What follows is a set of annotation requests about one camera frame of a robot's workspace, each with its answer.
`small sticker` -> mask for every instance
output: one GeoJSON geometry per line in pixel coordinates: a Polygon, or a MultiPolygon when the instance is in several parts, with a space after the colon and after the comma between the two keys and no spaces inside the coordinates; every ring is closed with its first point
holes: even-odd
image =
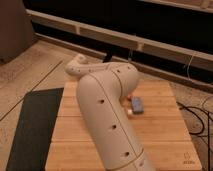
{"type": "Polygon", "coordinates": [[[188,152],[184,153],[183,164],[195,164],[195,162],[193,160],[191,160],[191,156],[188,152]]]}

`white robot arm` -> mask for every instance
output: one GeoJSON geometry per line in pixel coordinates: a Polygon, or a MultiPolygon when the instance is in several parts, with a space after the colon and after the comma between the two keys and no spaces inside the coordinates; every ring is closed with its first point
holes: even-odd
{"type": "Polygon", "coordinates": [[[83,76],[77,100],[106,170],[155,171],[120,103],[136,88],[137,69],[128,63],[88,64],[78,55],[66,71],[83,76]]]}

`screw hole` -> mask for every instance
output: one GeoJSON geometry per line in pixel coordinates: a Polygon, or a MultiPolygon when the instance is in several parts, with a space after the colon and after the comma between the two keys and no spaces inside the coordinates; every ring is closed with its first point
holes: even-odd
{"type": "Polygon", "coordinates": [[[99,102],[100,104],[103,104],[103,103],[104,103],[104,100],[101,99],[101,100],[99,100],[98,102],[99,102]]]}

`wooden board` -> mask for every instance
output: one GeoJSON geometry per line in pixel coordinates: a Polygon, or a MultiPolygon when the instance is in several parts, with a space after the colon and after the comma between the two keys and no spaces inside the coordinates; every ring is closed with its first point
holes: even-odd
{"type": "MultiPolygon", "coordinates": [[[[46,170],[103,171],[75,97],[76,82],[67,82],[46,170]]],[[[201,164],[174,95],[167,82],[140,82],[133,93],[144,103],[143,115],[128,116],[159,171],[199,171],[201,164]]],[[[130,102],[122,102],[125,109],[130,102]]]]}

